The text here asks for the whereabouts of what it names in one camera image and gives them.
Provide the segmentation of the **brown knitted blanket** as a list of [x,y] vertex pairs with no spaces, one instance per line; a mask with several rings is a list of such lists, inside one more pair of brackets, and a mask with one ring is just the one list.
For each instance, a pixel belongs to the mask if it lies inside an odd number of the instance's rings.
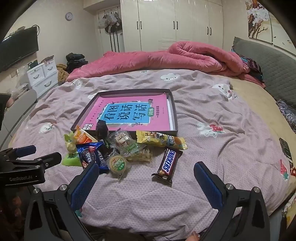
[[56,67],[58,70],[58,84],[62,85],[66,82],[66,79],[69,76],[69,73],[66,71],[67,66],[64,64],[57,64]]

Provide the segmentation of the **orange rice cracker packet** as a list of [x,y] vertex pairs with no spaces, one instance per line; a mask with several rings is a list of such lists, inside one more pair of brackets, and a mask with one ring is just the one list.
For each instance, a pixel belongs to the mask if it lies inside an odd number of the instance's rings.
[[98,142],[97,139],[92,137],[88,132],[81,129],[80,127],[77,128],[74,132],[74,140],[76,144],[87,144],[87,143],[96,143]]

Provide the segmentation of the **pink Chinese workbook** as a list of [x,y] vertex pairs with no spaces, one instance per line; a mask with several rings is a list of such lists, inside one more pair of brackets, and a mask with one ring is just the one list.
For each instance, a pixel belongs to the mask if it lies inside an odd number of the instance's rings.
[[110,131],[173,131],[169,96],[166,93],[144,95],[98,96],[85,109],[77,127],[94,131],[99,120],[106,121]]

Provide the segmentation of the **lilac patterned bedspread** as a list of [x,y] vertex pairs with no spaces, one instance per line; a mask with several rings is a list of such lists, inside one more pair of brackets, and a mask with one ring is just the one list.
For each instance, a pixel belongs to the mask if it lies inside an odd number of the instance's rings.
[[101,174],[82,207],[82,222],[155,240],[181,240],[209,227],[217,210],[194,177],[202,161],[225,183],[258,187],[273,213],[294,187],[288,158],[271,131],[281,117],[257,84],[201,71],[163,69],[75,78],[40,99],[12,146],[34,145],[90,159],[84,133],[107,145]]

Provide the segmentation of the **dark patterned pillow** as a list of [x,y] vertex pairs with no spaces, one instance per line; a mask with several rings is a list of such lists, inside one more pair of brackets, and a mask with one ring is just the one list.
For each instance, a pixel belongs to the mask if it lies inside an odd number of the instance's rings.
[[288,124],[290,125],[291,129],[294,133],[296,133],[296,117],[295,114],[288,109],[288,105],[282,101],[281,99],[276,101],[276,105],[278,106],[281,114],[285,117]]

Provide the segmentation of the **green jelly packet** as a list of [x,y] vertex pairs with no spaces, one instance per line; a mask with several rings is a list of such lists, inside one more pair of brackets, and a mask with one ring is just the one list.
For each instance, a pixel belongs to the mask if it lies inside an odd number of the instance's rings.
[[76,139],[74,138],[74,133],[70,132],[69,134],[65,134],[64,140],[66,144],[67,154],[63,158],[61,164],[64,166],[82,167],[76,148]]

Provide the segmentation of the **grey padded headboard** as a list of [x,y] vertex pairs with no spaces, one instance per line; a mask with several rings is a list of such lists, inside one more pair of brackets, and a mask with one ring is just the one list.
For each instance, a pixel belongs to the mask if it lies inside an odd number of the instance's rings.
[[274,99],[295,105],[295,59],[272,47],[235,37],[235,52],[256,61],[262,69],[266,91]]

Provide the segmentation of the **round green label pastry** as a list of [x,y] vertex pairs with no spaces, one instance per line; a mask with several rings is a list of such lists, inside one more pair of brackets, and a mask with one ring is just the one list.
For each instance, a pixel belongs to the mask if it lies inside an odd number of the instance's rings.
[[112,153],[108,157],[108,166],[112,174],[117,177],[118,182],[131,168],[126,158],[118,153]]

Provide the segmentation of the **floral wall painting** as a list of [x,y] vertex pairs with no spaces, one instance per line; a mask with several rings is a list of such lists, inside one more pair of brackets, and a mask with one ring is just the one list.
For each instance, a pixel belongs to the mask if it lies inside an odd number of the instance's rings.
[[248,17],[248,38],[272,43],[269,11],[256,0],[245,1]]

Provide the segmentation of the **pile of dark clothes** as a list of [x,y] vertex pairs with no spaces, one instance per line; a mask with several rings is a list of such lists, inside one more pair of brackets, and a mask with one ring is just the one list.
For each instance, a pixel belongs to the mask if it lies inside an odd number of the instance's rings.
[[69,53],[66,55],[67,67],[66,71],[70,74],[74,69],[80,68],[83,65],[88,64],[88,61],[85,60],[85,56],[83,54],[74,54]]

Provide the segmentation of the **white drawer cabinet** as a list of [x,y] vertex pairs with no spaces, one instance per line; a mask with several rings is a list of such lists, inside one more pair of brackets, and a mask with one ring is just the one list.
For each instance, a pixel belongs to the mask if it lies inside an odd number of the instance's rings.
[[40,98],[58,84],[58,70],[54,57],[48,57],[34,68],[27,71],[29,85]]

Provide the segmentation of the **blue Oreo packet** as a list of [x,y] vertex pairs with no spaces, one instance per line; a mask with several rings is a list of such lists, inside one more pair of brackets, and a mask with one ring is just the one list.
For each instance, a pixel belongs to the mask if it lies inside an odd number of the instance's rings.
[[77,144],[76,149],[85,169],[92,162],[99,166],[100,174],[108,174],[109,166],[107,164],[107,148],[104,142]]

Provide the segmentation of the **hanging bags on door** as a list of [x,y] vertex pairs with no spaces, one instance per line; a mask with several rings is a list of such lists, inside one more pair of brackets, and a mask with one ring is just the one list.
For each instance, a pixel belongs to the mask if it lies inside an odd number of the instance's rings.
[[107,33],[115,33],[122,30],[122,20],[118,12],[107,13],[103,17],[105,31]]

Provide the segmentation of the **clear nut candy packet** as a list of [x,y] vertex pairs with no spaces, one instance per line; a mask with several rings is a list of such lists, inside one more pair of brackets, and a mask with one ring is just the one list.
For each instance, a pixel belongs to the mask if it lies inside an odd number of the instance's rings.
[[111,133],[108,136],[108,141],[119,150],[123,157],[129,157],[146,147],[145,144],[138,143],[134,140],[129,132],[121,129]]

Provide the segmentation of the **yellow long snack packet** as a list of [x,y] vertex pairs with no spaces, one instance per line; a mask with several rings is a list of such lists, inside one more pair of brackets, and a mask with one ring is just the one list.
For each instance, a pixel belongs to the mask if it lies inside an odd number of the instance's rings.
[[187,144],[182,137],[175,137],[159,132],[136,131],[137,142],[150,144],[157,147],[170,147],[178,150],[186,150]]

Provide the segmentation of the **dark shallow box tray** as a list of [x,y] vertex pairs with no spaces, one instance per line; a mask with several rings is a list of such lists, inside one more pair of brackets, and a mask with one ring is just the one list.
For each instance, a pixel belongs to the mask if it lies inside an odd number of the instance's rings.
[[125,89],[97,93],[71,126],[95,135],[98,121],[109,132],[119,128],[135,135],[139,131],[178,133],[176,106],[169,89]]

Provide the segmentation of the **round wall clock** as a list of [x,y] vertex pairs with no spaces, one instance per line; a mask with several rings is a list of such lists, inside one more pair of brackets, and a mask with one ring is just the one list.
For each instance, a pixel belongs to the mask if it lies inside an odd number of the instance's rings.
[[65,15],[65,19],[67,21],[71,21],[73,19],[73,13],[67,12],[66,15]]

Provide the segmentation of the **white wardrobe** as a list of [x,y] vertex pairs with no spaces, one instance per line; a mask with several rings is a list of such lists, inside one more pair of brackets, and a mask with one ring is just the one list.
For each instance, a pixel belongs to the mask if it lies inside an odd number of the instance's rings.
[[223,46],[221,1],[121,1],[126,52],[166,50],[178,41]]

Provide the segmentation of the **pink quilt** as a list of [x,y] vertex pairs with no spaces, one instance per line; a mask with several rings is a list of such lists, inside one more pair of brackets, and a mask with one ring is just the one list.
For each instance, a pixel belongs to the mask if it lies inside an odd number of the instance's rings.
[[187,69],[208,74],[237,77],[255,83],[262,88],[265,84],[250,74],[250,68],[235,52],[227,52],[210,44],[179,41],[167,50],[152,52],[111,52],[100,59],[74,69],[66,79],[102,77],[135,70]]

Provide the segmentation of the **black snack packet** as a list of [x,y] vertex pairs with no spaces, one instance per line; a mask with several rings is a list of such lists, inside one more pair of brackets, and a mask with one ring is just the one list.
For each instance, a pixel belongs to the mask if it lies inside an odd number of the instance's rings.
[[107,139],[109,135],[109,130],[106,121],[99,120],[97,122],[95,133],[98,141]]

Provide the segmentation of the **black television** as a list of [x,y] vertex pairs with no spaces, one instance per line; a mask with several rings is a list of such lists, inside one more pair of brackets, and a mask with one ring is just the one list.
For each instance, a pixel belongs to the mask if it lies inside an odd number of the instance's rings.
[[27,56],[39,51],[37,27],[16,32],[1,42],[0,70],[8,70]]

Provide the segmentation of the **folded colourful clothes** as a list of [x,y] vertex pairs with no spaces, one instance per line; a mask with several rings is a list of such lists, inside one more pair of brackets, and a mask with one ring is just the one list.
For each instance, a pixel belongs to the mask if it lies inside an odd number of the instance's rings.
[[250,69],[249,74],[258,79],[261,83],[264,83],[263,73],[261,67],[252,59],[247,58],[241,54],[238,54],[244,64]]

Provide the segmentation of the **Snickers bar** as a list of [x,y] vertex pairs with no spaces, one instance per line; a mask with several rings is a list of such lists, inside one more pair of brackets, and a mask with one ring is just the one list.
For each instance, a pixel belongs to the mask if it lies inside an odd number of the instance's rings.
[[152,177],[156,177],[167,182],[168,184],[172,184],[177,162],[182,154],[183,152],[181,150],[166,147],[164,150],[162,162],[156,173],[152,174]]

